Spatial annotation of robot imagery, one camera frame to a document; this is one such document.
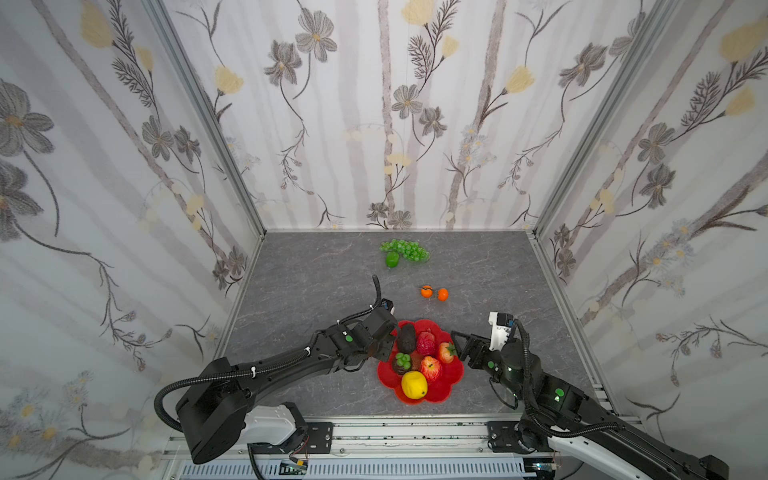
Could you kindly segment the dark red pomegranate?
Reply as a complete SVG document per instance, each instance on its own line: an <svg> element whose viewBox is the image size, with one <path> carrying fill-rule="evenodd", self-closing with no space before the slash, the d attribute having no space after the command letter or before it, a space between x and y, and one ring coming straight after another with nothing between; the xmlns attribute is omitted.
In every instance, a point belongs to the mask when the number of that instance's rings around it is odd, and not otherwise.
<svg viewBox="0 0 768 480"><path fill-rule="evenodd" d="M423 331L418 334L416 352L422 356L433 356L437 351L437 341L433 333Z"/></svg>

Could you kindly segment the red apple fruit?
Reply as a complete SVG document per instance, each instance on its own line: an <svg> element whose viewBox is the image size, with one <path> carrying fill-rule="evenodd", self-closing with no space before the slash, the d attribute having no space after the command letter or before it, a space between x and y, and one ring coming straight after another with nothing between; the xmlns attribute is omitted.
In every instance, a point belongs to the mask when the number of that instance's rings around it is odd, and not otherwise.
<svg viewBox="0 0 768 480"><path fill-rule="evenodd" d="M420 372L428 383L434 383L441 377L442 364L433 356L425 356L420 364Z"/></svg>

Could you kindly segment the dark avocado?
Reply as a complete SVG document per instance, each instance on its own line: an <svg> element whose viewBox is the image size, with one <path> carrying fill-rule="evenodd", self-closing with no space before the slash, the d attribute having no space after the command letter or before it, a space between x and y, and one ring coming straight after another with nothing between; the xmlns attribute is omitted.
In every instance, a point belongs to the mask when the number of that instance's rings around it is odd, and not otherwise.
<svg viewBox="0 0 768 480"><path fill-rule="evenodd" d="M398 351L404 354L411 354L417 349L418 335L413 324L405 324L396 339Z"/></svg>

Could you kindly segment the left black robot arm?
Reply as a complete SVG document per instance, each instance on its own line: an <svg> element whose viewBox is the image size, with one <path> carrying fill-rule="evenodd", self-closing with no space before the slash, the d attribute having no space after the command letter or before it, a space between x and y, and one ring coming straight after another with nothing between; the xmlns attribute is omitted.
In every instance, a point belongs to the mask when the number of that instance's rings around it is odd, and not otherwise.
<svg viewBox="0 0 768 480"><path fill-rule="evenodd" d="M397 319L388 299L315 331L307 344L273 357L232 365L222 357L196 376L173 382L155 396L158 418L182 433L196 464L233 447L246 429L246 416L259 402L305 379L361 369L389 358Z"/></svg>

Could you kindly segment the yellow lemon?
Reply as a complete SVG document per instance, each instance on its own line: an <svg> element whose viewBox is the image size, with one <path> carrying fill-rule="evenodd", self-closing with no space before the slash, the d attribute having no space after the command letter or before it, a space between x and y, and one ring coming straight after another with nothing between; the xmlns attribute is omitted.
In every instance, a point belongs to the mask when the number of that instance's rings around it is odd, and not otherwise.
<svg viewBox="0 0 768 480"><path fill-rule="evenodd" d="M421 400L428 392L428 382L420 371L409 371L401 377L401 390L410 400Z"/></svg>

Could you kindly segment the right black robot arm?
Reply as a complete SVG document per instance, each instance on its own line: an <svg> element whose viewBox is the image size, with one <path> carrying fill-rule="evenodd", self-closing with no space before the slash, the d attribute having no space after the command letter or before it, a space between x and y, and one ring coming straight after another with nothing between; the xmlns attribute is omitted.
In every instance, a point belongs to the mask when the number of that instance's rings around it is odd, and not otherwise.
<svg viewBox="0 0 768 480"><path fill-rule="evenodd" d="M727 479L729 466L714 455L696 457L672 447L619 416L568 382L545 372L530 336L514 327L502 345L458 331L459 360L483 370L513 394L520 411L512 449L560 452L616 479Z"/></svg>

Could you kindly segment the green lime fruit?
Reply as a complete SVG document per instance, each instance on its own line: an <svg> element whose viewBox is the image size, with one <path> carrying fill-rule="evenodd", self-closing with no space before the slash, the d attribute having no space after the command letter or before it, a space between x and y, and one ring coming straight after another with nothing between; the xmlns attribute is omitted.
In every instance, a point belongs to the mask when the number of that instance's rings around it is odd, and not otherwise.
<svg viewBox="0 0 768 480"><path fill-rule="evenodd" d="M396 268L400 262L400 254L395 251L390 251L386 254L385 263L388 268Z"/></svg>

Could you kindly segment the red flower-shaped fruit bowl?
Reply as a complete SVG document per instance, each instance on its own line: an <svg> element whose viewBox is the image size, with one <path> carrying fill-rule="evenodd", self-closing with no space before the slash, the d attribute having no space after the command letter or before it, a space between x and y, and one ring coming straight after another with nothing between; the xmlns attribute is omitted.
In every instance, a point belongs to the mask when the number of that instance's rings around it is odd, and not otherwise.
<svg viewBox="0 0 768 480"><path fill-rule="evenodd" d="M401 328L405 324L413 324L417 335L423 331L429 331L433 333L437 341L437 351L433 357L438 359L438 346L441 342L452 342L452 339L448 332L443 331L435 322L431 320L418 320L412 321L400 321L395 335L395 344L392 348L390 358L386 362L380 362L377 367L377 376L379 382L386 388L392 390L395 396L404 404L416 405L424 401L430 403L442 403L447 400L452 392L452 388L455 384L459 383L464 375L464 366L458 360L458 357L451 364L442 364L441 377L434 383L428 383L428 392L421 400L410 400L405 397L401 390L401 377L394 373L391 362L398 353L398 347L396 344L397 336ZM420 371L420 364L425 356L419 355L416 350L410 354L412 358L412 369L410 371Z"/></svg>

